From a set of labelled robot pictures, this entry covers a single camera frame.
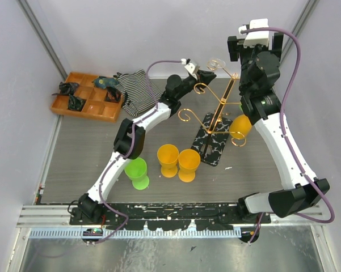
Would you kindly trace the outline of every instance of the green cup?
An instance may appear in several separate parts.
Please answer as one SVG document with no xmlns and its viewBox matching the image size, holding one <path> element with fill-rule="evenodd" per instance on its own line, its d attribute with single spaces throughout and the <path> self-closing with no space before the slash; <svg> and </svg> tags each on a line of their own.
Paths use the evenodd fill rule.
<svg viewBox="0 0 341 272">
<path fill-rule="evenodd" d="M 149 186 L 148 167 L 141 158 L 132 160 L 125 168 L 125 173 L 131 179 L 132 185 L 137 190 L 144 190 Z"/>
</svg>

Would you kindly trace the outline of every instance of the patterned board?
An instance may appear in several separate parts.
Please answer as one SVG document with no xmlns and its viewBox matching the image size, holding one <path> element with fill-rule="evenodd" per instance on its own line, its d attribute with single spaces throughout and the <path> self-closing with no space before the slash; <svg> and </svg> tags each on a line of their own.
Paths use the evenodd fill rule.
<svg viewBox="0 0 341 272">
<path fill-rule="evenodd" d="M 205 115 L 203 119 L 204 126 L 209 127 L 213 115 L 213 113 L 207 113 Z M 222 121 L 217 124 L 215 131 L 229 131 L 231 124 L 232 120 L 222 118 Z M 199 153 L 203 163 L 217 166 L 220 162 L 223 149 L 226 146 L 228 136 L 229 133 L 209 135 L 201 126 L 191 148 Z M 207 154 L 207 146 L 210 146 L 212 149 L 210 154 Z"/>
</svg>

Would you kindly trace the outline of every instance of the white vent strip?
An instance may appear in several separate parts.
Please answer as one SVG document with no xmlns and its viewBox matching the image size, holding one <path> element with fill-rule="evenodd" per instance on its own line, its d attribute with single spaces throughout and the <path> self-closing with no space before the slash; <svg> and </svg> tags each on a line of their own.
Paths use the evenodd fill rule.
<svg viewBox="0 0 341 272">
<path fill-rule="evenodd" d="M 32 229 L 30 233 L 30 238 L 32 239 L 78 239 L 78 238 L 89 238 L 88 236 L 82 236 L 84 228 L 65 228 L 61 230 L 57 229 Z M 111 230 L 104 230 L 103 236 L 96 236 L 96 238 L 102 238 L 109 235 Z M 192 229 L 187 229 L 185 231 L 150 231 L 145 229 L 143 231 L 117 231 L 112 239 L 141 239 L 141 238 L 240 238 L 241 228 L 234 227 L 233 230 L 226 231 L 197 231 Z"/>
</svg>

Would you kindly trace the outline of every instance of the gray wood tabletop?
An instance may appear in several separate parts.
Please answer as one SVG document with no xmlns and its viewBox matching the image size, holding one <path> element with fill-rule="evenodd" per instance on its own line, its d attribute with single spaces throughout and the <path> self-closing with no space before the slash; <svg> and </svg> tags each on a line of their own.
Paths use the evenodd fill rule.
<svg viewBox="0 0 341 272">
<path fill-rule="evenodd" d="M 165 79 L 154 81 L 160 88 L 166 84 Z M 215 79 L 210 87 L 221 96 L 228 81 Z M 214 113 L 218 105 L 209 92 L 203 95 L 191 92 L 181 101 L 181 108 L 192 109 L 201 120 L 207 112 Z M 229 101 L 239 101 L 238 86 L 234 87 Z M 224 113 L 228 114 L 224 117 L 231 119 L 242 114 L 237 105 L 227 105 Z M 115 124 L 64 117 L 42 203 L 69 203 L 87 192 L 106 166 L 121 120 L 126 117 L 129 115 L 123 110 Z M 229 137 L 218 166 L 201 163 L 191 183 L 180 181 L 178 175 L 163 177 L 157 159 L 159 147 L 171 143 L 179 152 L 190 148 L 199 127 L 194 117 L 183 122 L 174 115 L 148 132 L 140 157 L 148 164 L 149 187 L 136 190 L 122 173 L 108 196 L 108 202 L 235 202 L 251 193 L 282 189 L 271 154 L 254 128 L 244 147 L 234 146 Z"/>
</svg>

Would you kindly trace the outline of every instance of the yellow cup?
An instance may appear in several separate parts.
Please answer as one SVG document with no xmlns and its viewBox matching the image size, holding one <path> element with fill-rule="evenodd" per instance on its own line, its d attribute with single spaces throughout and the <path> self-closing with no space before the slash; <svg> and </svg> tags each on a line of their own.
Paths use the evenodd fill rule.
<svg viewBox="0 0 341 272">
<path fill-rule="evenodd" d="M 178 172 L 179 151 L 172 144 L 164 144 L 158 150 L 158 160 L 161 165 L 161 174 L 165 177 L 174 177 Z"/>
<path fill-rule="evenodd" d="M 237 140 L 243 140 L 252 129 L 252 124 L 246 115 L 236 117 L 229 127 L 231 136 Z"/>
<path fill-rule="evenodd" d="M 193 149 L 185 149 L 179 154 L 179 173 L 181 181 L 191 182 L 200 164 L 200 155 Z"/>
</svg>

